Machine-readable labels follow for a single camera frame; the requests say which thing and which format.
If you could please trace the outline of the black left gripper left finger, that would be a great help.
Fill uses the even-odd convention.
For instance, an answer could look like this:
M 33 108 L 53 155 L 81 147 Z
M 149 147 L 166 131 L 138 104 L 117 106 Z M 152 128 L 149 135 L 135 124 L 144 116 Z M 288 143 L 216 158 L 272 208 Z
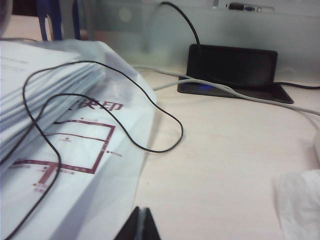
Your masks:
M 130 216 L 119 230 L 115 240 L 134 240 L 138 229 L 140 208 L 136 206 Z

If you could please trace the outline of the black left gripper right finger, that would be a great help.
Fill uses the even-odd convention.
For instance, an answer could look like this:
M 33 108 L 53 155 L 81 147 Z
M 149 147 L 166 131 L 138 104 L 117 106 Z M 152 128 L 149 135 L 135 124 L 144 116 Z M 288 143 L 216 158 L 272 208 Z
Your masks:
M 156 223 L 149 208 L 145 209 L 145 217 L 143 221 L 143 239 L 161 240 Z

